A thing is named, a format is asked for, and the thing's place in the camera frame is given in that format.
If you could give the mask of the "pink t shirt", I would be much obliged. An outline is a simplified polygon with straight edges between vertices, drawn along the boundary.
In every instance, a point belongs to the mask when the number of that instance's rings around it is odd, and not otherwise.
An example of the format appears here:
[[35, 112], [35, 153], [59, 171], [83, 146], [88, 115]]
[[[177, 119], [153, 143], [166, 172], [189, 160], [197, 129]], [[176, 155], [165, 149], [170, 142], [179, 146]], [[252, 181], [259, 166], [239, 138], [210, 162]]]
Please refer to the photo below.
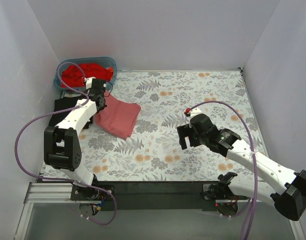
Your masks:
[[116, 99], [105, 93], [106, 107], [94, 117], [95, 123], [106, 132], [126, 140], [132, 135], [141, 106]]

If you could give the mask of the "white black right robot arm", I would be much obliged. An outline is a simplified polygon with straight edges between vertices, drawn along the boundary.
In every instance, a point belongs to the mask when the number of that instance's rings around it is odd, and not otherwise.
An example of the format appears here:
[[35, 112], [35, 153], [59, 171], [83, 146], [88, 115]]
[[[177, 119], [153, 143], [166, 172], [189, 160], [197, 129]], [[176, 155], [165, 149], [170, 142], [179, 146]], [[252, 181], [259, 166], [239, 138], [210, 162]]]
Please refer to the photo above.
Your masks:
[[176, 128], [179, 144], [188, 147], [206, 146], [252, 171], [259, 179], [243, 180], [235, 172], [218, 176], [218, 182], [204, 192], [215, 199], [230, 199], [233, 196], [252, 198], [254, 193], [261, 202], [273, 205], [284, 217], [298, 221], [306, 210], [306, 170], [296, 172], [271, 160], [251, 146], [237, 133], [227, 128], [218, 129], [204, 113], [195, 110], [188, 124]]

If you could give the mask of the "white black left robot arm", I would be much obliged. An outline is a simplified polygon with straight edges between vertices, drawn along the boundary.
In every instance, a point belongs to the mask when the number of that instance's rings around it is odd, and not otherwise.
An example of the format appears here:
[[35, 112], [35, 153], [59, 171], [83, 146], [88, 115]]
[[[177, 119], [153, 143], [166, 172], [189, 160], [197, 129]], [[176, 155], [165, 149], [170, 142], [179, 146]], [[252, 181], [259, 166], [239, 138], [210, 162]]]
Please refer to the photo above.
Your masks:
[[86, 81], [89, 99], [81, 95], [62, 121], [44, 130], [44, 163], [62, 171], [74, 184], [83, 186], [82, 194], [88, 200], [96, 199], [100, 191], [93, 183], [95, 176], [81, 163], [79, 134], [96, 113], [106, 108], [106, 87], [105, 80], [89, 78]]

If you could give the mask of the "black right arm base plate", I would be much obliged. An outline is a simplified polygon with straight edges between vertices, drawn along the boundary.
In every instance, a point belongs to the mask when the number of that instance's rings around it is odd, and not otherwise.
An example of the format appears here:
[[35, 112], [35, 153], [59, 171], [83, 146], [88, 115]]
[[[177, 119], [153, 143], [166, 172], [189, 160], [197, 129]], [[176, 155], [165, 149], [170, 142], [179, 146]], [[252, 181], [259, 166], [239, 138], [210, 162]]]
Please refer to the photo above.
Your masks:
[[239, 200], [248, 200], [247, 196], [234, 194], [227, 186], [219, 186], [218, 184], [199, 183], [199, 195], [203, 200], [212, 201], [228, 201], [234, 202]]

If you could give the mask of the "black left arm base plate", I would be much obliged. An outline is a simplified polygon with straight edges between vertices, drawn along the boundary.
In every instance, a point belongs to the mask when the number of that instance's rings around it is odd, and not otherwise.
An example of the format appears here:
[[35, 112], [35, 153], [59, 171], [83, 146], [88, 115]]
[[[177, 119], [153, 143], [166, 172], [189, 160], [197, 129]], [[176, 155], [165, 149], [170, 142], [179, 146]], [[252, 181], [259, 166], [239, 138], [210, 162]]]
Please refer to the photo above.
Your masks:
[[90, 187], [82, 187], [73, 185], [70, 195], [71, 201], [100, 201], [100, 200], [111, 200], [112, 198], [105, 192], [98, 191], [97, 189]]

